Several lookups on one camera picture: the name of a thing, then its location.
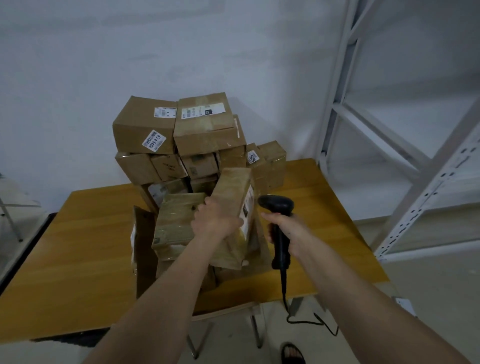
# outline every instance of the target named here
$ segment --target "hand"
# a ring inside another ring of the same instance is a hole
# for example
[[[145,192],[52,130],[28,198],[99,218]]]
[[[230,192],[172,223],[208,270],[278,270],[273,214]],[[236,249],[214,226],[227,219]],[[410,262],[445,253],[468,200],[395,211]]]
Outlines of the hand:
[[[242,219],[226,214],[211,197],[205,198],[205,204],[198,205],[194,216],[191,226],[195,236],[207,234],[219,241],[243,225]]]
[[[298,215],[293,214],[291,217],[288,217],[279,213],[266,214],[264,212],[262,212],[261,215],[265,220],[278,225],[283,233],[290,239],[288,251],[294,257],[298,257],[303,245],[313,238],[310,229]],[[271,236],[272,224],[270,224],[268,230],[267,240],[273,243]]]

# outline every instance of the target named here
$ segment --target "wooden table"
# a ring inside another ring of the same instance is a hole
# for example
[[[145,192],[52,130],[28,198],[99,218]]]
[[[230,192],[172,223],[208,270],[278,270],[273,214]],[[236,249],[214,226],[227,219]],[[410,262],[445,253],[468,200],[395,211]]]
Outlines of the wooden table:
[[[388,281],[313,159],[287,163],[274,193],[362,277]],[[0,296],[0,342],[107,328],[134,303],[130,233],[132,206],[146,209],[130,184],[73,192]],[[288,297],[316,293],[295,259]],[[278,271],[223,283],[199,296],[195,310],[281,299]]]

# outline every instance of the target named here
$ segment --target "sandal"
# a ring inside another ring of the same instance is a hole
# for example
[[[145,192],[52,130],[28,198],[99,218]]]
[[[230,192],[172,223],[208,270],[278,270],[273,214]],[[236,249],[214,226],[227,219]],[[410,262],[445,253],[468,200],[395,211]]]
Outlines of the sandal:
[[[301,355],[301,358],[297,356],[285,356],[285,348],[292,348],[298,351],[298,353]],[[282,352],[281,352],[281,358],[282,358],[282,364],[305,364],[305,359],[303,358],[303,354],[301,351],[293,345],[291,342],[286,342],[285,344],[282,345]]]

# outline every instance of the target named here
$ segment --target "right arm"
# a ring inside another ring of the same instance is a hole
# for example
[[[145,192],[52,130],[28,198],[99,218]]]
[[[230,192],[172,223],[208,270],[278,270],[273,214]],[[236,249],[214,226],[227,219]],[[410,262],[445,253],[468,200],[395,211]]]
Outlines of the right arm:
[[[361,363],[469,363],[453,346],[369,282],[295,218],[262,216],[290,238],[322,303]]]

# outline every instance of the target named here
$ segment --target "left arm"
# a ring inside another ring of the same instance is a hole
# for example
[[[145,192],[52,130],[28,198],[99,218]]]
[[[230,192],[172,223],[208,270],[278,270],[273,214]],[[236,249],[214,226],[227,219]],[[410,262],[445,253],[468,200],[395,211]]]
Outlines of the left arm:
[[[223,238],[242,222],[226,216],[207,197],[205,205],[198,206],[192,222],[194,239],[84,363],[176,363],[185,345],[208,262]]]

